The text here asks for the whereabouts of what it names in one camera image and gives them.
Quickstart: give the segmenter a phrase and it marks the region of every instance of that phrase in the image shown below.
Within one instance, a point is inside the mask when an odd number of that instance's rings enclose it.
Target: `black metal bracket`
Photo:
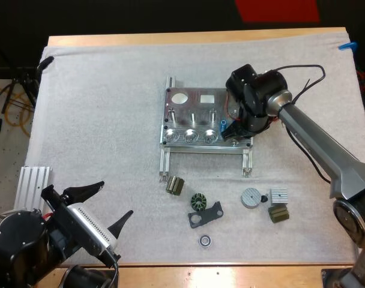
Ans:
[[[220,202],[213,204],[212,208],[208,208],[204,211],[198,211],[194,213],[188,213],[189,223],[191,228],[196,228],[207,224],[210,221],[216,220],[224,215],[224,211],[221,208]]]

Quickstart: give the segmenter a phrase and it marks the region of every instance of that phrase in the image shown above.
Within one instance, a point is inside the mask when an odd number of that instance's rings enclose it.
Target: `red wire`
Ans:
[[[225,107],[224,107],[224,110],[225,110],[225,113],[226,113],[226,116],[235,120],[235,121],[240,121],[240,118],[233,118],[231,117],[231,115],[229,114],[228,112],[228,102],[229,102],[229,91],[227,90],[226,91],[226,100],[225,100]]]
[[[49,217],[51,217],[53,215],[53,213],[47,213],[47,214],[45,214],[44,216],[43,216],[43,218],[44,218],[44,220],[46,220],[46,218],[49,218]]]

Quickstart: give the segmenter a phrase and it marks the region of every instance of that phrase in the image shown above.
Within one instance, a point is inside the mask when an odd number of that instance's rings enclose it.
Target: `tripod leg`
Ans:
[[[5,92],[6,89],[8,89],[11,86],[11,84],[8,84],[7,86],[5,86],[1,91],[0,91],[0,96],[2,95],[2,93]]]
[[[28,88],[25,82],[21,83],[22,87],[24,88],[24,91],[26,93],[26,96],[28,96],[29,101],[31,102],[33,107],[36,107],[36,100],[34,99],[34,96],[31,93],[31,90]]]
[[[8,106],[10,97],[12,96],[12,92],[13,92],[15,84],[16,84],[16,80],[13,79],[12,83],[10,83],[8,95],[7,95],[7,98],[5,99],[4,105],[3,105],[2,110],[1,110],[2,114],[5,114],[5,110],[7,109],[7,106]]]

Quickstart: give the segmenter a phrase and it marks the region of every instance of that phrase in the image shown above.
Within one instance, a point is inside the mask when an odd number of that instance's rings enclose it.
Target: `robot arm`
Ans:
[[[276,70],[257,75],[250,65],[234,71],[228,91],[240,104],[239,119],[223,137],[254,136],[279,119],[331,178],[330,198],[336,198],[334,214],[362,252],[350,273],[340,279],[340,287],[365,287],[365,163],[358,161],[342,145],[292,103],[284,77]]]
[[[108,268],[115,267],[115,275],[107,278],[75,266],[67,272],[61,287],[114,287],[120,258],[114,253],[116,240],[133,211],[106,229],[82,204],[103,185],[104,182],[99,182],[67,188],[61,195],[50,185],[41,194],[53,211],[48,220],[37,209],[16,212],[3,219],[0,222],[0,287],[31,287],[80,248]]]

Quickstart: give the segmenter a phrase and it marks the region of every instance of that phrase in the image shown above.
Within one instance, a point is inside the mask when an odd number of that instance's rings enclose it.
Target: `wooden table edge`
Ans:
[[[146,44],[223,43],[346,32],[344,27],[263,29],[239,31],[177,32],[50,36],[48,46],[117,46]]]
[[[175,287],[322,287],[322,269],[350,268],[345,265],[315,266],[166,266],[120,267],[120,288]],[[57,268],[36,288],[55,288],[67,268]]]

